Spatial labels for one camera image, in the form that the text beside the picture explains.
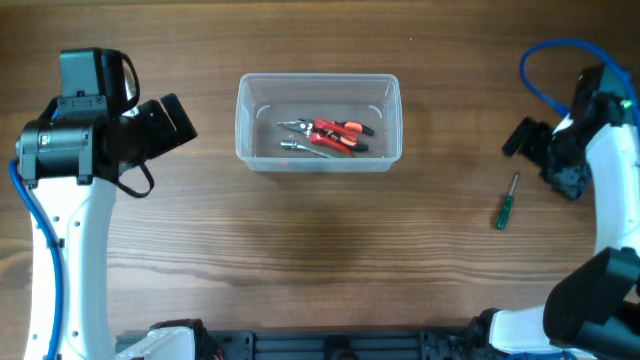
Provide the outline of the clear plastic container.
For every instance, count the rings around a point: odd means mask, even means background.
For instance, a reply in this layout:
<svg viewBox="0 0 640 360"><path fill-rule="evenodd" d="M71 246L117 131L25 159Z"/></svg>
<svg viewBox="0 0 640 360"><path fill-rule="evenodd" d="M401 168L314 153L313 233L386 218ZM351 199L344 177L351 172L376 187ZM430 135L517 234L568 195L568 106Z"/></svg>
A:
<svg viewBox="0 0 640 360"><path fill-rule="evenodd" d="M403 113L391 74L248 73L236 153L256 172L385 172L400 159ZM283 149L291 140L331 159Z"/></svg>

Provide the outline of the green handled screwdriver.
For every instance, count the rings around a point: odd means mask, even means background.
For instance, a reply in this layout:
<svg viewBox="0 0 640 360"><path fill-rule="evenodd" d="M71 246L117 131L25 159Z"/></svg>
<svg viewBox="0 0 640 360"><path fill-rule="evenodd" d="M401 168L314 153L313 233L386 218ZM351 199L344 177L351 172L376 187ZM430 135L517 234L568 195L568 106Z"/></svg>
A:
<svg viewBox="0 0 640 360"><path fill-rule="evenodd" d="M511 208L513 205L513 201L514 201L514 192L516 189L516 185L518 182L520 176L520 172L516 171L513 174L510 186L509 186L509 190L506 192L506 195L504 197L504 201L503 204L501 206L501 209L498 213L498 216L496 218L496 223L495 223L495 227L497 230L504 230L506 228L506 225L508 224L509 218L510 218L510 212L511 212Z"/></svg>

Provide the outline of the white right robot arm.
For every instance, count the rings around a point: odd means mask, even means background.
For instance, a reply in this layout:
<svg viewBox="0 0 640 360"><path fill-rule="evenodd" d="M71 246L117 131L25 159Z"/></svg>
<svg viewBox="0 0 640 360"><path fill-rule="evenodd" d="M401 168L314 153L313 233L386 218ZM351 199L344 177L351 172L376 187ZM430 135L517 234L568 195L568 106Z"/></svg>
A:
<svg viewBox="0 0 640 360"><path fill-rule="evenodd" d="M639 136L626 73L585 68L568 114L557 127L525 118L502 147L534 163L569 200L594 188L594 255L550 292L544 304L489 310L474 324L509 359L636 359L639 305Z"/></svg>

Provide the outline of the silver combination wrench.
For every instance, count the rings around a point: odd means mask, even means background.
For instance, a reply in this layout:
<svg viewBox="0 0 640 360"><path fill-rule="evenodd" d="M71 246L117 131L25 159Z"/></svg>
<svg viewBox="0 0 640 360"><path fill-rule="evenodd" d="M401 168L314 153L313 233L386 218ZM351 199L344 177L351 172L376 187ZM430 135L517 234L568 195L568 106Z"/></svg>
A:
<svg viewBox="0 0 640 360"><path fill-rule="evenodd" d="M291 140L282 140L280 142L280 146L283 149L286 150L291 150L291 151L303 151L303 152L308 152L317 156L320 156L322 158L328 158L331 159L332 156L317 150L314 150L312 148L309 148L307 146L301 145L300 143L296 142L296 141L291 141Z"/></svg>

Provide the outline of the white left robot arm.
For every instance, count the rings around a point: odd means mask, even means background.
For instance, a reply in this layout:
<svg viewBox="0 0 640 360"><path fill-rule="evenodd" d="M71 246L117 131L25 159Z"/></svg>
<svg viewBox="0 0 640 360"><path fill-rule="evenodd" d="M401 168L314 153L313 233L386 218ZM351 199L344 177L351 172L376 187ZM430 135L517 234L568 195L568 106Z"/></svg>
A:
<svg viewBox="0 0 640 360"><path fill-rule="evenodd" d="M133 353L114 349L106 304L107 240L120 181L197 135L175 94L135 107L106 96L55 98L27 123L9 165L31 216L33 273L27 359L164 359L196 356L196 328L174 322Z"/></svg>

